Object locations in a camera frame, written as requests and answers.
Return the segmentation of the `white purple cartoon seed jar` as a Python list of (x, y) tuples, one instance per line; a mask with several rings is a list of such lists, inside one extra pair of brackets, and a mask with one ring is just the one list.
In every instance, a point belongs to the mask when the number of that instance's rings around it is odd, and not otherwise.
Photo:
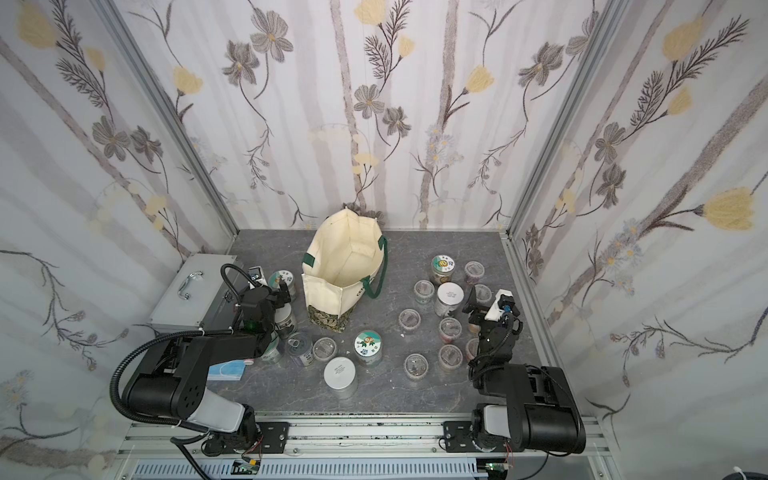
[(281, 351), (281, 339), (276, 336), (268, 345), (267, 349), (260, 357), (260, 361), (264, 364), (276, 364), (282, 358)]

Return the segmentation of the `yellow stripe lid jar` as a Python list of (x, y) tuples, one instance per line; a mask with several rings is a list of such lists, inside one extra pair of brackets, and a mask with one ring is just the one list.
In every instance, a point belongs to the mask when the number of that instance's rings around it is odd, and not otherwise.
[(438, 352), (438, 364), (446, 372), (458, 370), (464, 360), (461, 349), (454, 344), (444, 344)]

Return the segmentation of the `red orange label seed jar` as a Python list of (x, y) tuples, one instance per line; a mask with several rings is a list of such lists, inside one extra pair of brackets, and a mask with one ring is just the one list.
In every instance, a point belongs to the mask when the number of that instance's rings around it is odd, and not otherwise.
[(382, 337), (374, 330), (361, 331), (354, 339), (354, 351), (363, 365), (373, 366), (383, 357)]

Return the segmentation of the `white cartoon label seed jar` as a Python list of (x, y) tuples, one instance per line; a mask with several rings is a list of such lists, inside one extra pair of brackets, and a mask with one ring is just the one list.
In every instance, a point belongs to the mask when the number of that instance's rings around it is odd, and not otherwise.
[(430, 280), (435, 285), (452, 281), (456, 263), (452, 257), (445, 254), (435, 255), (430, 261)]

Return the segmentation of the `clear purple label seed jar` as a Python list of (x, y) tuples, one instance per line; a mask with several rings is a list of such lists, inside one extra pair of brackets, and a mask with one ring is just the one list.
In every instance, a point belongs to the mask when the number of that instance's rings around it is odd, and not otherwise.
[(485, 276), (486, 269), (479, 261), (468, 261), (464, 266), (465, 282), (469, 285), (475, 285), (481, 282)]

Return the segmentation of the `teal label seed jar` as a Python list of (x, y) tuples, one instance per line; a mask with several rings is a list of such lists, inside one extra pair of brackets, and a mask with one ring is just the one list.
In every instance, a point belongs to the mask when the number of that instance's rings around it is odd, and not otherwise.
[(433, 301), (435, 286), (429, 280), (418, 280), (414, 285), (413, 292), (419, 305), (428, 305)]

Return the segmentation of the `dark multicolour label jar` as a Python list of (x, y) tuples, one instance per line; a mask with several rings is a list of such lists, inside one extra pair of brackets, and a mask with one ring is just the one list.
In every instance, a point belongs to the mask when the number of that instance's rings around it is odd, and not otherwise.
[(411, 381), (420, 381), (426, 377), (429, 371), (428, 360), (419, 353), (409, 354), (404, 360), (404, 371)]

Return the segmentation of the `plain white lid jar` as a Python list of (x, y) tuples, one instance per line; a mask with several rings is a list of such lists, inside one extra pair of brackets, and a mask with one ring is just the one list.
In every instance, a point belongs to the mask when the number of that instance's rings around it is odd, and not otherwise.
[(275, 311), (275, 330), (280, 338), (285, 339), (294, 333), (297, 327), (296, 318), (290, 303)]

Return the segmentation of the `clear jar grey contents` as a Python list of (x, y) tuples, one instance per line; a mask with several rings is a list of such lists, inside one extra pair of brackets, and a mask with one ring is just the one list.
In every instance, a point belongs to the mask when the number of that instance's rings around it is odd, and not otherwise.
[(488, 286), (484, 284), (476, 284), (474, 286), (474, 292), (476, 295), (476, 301), (479, 305), (488, 307), (492, 304), (494, 294)]

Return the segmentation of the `grey label seed jar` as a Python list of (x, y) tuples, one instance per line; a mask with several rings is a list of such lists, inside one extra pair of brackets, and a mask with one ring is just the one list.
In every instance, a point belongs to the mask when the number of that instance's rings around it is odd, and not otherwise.
[(338, 356), (330, 360), (324, 368), (323, 378), (326, 386), (339, 399), (351, 398), (357, 391), (356, 366), (347, 357)]

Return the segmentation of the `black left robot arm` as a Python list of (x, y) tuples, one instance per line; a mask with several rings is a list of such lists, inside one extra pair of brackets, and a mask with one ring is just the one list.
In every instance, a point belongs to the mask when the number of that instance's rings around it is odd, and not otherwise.
[(160, 335), (129, 353), (109, 385), (112, 405), (122, 416), (198, 432), (208, 456), (252, 452), (262, 445), (254, 409), (210, 391), (208, 372), (213, 365), (262, 357), (278, 338), (277, 310), (291, 301), (283, 280), (273, 288), (231, 263), (220, 274), (235, 296), (230, 326)]

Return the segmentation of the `clear jar brown contents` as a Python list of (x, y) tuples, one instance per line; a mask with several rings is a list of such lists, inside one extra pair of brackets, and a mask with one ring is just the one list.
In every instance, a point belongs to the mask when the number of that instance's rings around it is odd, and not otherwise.
[(471, 338), (465, 346), (464, 352), (468, 362), (471, 362), (478, 356), (479, 339), (477, 337)]

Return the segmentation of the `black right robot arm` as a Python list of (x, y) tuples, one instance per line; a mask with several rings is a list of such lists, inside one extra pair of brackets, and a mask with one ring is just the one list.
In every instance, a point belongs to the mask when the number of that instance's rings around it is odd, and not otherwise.
[(484, 396), (472, 413), (474, 448), (491, 452), (538, 450), (564, 457), (584, 452), (586, 430), (562, 369), (513, 361), (524, 322), (513, 296), (503, 293), (490, 305), (468, 299), (462, 311), (479, 328), (478, 349), (468, 362), (468, 378)]

